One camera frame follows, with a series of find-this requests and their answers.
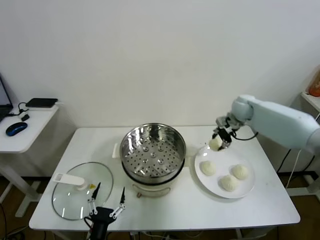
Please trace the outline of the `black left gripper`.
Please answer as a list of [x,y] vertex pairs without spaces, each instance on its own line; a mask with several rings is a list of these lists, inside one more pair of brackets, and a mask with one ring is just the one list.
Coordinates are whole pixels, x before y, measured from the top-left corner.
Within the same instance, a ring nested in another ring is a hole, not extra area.
[[89,206],[89,215],[91,216],[92,227],[90,231],[90,240],[104,240],[107,235],[108,226],[115,220],[126,208],[125,206],[125,187],[122,189],[122,194],[118,207],[115,210],[105,207],[96,206],[96,198],[100,189],[101,183],[92,193],[91,198],[87,200]]

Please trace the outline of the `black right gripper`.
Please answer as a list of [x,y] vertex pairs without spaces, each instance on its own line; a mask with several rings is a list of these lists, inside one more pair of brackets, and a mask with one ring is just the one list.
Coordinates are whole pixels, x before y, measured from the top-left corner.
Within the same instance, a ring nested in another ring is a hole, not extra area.
[[222,151],[224,149],[227,149],[231,145],[232,137],[235,137],[236,135],[235,131],[232,128],[218,126],[213,130],[212,139],[215,139],[217,136],[219,136],[222,140],[218,151]]

